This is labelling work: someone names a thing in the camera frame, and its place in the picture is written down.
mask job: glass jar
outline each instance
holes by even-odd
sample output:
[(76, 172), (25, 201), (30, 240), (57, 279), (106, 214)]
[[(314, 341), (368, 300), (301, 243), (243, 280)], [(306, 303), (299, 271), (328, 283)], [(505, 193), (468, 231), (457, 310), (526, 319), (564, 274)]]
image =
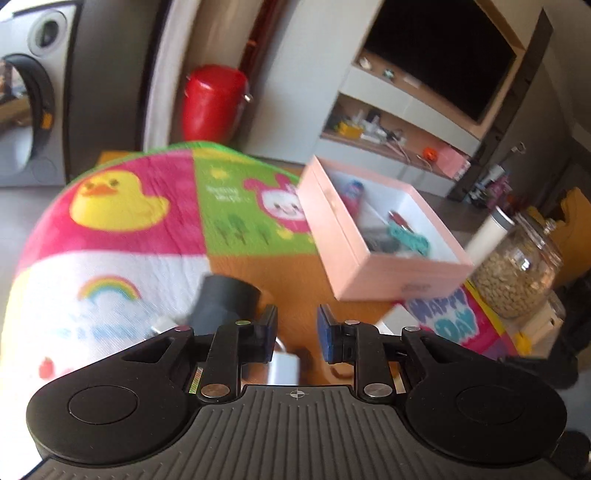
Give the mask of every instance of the glass jar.
[(518, 213), (515, 227), (472, 275), (483, 300), (504, 319), (533, 314), (546, 300), (562, 266), (558, 249), (548, 238), (553, 220), (540, 225)]

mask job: black tv screen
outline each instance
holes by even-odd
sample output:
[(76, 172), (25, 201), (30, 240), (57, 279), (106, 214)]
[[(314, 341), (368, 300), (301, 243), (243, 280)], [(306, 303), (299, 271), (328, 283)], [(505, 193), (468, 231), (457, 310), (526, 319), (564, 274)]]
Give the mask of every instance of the black tv screen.
[(365, 48), (477, 122), (515, 59), (474, 0), (385, 0)]

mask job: ceiling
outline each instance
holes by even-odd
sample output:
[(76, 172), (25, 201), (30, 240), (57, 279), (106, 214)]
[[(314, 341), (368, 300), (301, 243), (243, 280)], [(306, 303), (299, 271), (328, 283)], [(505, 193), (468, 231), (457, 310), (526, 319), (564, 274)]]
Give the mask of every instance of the ceiling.
[(540, 0), (554, 26), (551, 48), (566, 81), (575, 123), (591, 132), (591, 0)]

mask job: orange duck beak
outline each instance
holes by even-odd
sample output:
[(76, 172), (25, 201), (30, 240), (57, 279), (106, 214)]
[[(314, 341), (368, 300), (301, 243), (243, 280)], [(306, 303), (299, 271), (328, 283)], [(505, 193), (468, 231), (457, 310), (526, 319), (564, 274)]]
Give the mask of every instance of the orange duck beak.
[(99, 183), (92, 188), (86, 189), (82, 192), (83, 197), (101, 197), (105, 195), (114, 195), (117, 193), (117, 190), (112, 189), (108, 185), (104, 183)]

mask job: open cardboard box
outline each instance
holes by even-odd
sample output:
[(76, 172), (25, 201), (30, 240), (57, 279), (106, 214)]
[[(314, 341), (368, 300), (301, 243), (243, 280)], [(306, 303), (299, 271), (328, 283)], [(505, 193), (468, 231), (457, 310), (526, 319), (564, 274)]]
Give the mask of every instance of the open cardboard box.
[[(384, 219), (398, 212), (430, 242), (429, 258), (370, 252), (339, 197), (352, 180)], [(474, 265), (443, 222), (410, 185), (368, 170), (313, 157), (298, 186), (300, 203), (338, 300), (402, 300), (446, 297)]]

